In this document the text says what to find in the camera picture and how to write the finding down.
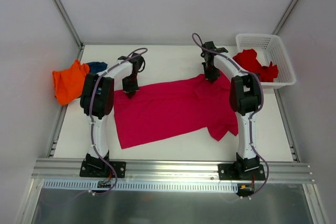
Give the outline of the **magenta t shirt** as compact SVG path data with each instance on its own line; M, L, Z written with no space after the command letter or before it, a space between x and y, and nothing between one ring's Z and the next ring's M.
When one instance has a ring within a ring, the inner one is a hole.
M114 119L122 149L207 128L220 141L238 134L237 117L229 105L230 81L222 74L214 83L204 74L142 86L132 97L114 93Z

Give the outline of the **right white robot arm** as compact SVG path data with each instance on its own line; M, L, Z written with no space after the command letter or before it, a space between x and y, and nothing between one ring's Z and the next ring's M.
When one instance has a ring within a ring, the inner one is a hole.
M256 113L263 107L264 95L258 77L224 55L228 50L217 48L212 41L201 45L205 77L215 82L220 73L230 79L229 105L238 122L236 161L224 173L249 179L258 173L260 157L256 150Z

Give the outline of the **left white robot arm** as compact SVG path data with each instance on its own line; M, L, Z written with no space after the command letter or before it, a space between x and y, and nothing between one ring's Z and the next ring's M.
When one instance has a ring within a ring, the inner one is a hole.
M137 75L145 68L143 55L147 51L136 49L128 56L119 57L117 63L106 70L86 75L80 106L89 122L90 146L81 164L80 177L123 176L116 170L123 163L110 163L107 120L113 109L116 84L122 84L122 92L129 99L139 91Z

